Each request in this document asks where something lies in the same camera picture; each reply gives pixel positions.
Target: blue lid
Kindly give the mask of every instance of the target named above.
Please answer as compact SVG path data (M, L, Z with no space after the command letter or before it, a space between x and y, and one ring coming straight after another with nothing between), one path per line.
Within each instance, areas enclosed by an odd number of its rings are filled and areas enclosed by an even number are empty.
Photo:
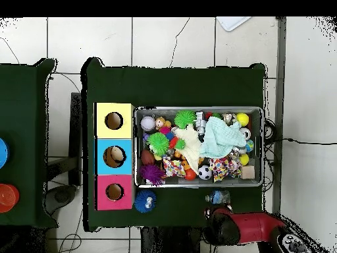
M0 138L0 169L4 166L8 159L9 151L8 146L3 141L2 138Z

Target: round hole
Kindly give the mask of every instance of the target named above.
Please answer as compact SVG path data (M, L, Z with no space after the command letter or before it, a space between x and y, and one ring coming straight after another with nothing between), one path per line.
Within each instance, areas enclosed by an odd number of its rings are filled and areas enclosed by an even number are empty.
M105 117L105 125L111 130L117 130L123 125L123 117L120 113L112 112Z
M108 147L103 154L103 160L111 168L118 168L126 160L125 151L119 146Z
M110 184L105 190L107 197L112 201L120 200L124 195L124 190L121 185L117 183Z

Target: gray plastic tray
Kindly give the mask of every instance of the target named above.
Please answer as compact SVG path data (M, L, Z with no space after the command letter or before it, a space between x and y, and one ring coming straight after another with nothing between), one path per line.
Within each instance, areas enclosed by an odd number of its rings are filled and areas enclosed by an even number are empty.
M136 135L134 135L134 152L135 152L135 184L140 188L152 188L155 187L150 184L146 184L145 180L139 175L139 168L142 166L140 154L145 148L146 144L143 142L143 129L140 127L140 121L144 116L164 117L165 120L169 120L174 124L174 117L176 113L183 109L189 109L192 111L204 111L204 113L211 111L213 113L247 113L251 116L251 139L254 141L254 150L249 152L249 164L255 167L255 179L240 179L232 177L225 177L222 181L213 183L213 180L209 179L204 181L198 177L193 181L187 181L185 178L180 177L168 177L165 179L165 183L160 187L247 187L247 186L259 186L263 182L264 171L264 149L263 149L263 135L264 135L264 122L265 117L263 110L260 107L137 107L134 110L134 121L137 129L135 129Z

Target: plastic water bottle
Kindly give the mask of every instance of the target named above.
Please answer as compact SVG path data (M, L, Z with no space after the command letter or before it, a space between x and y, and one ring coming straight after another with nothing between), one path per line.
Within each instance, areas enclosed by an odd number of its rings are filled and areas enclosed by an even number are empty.
M230 194L227 190L214 190L210 195L206 195L206 202L212 204L230 204Z

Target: wooden block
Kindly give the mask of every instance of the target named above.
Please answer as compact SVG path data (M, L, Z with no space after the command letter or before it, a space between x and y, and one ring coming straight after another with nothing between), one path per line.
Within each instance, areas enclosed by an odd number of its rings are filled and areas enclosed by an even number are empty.
M120 189L120 192L111 191L114 189ZM131 210L134 195L132 175L99 175L97 177L97 210Z
M255 168L254 166L242 166L241 167L241 179L254 179L255 178Z
M98 175L133 175L133 158L132 150L133 139L97 140L97 164Z
M134 106L130 103L96 103L97 138L131 139Z

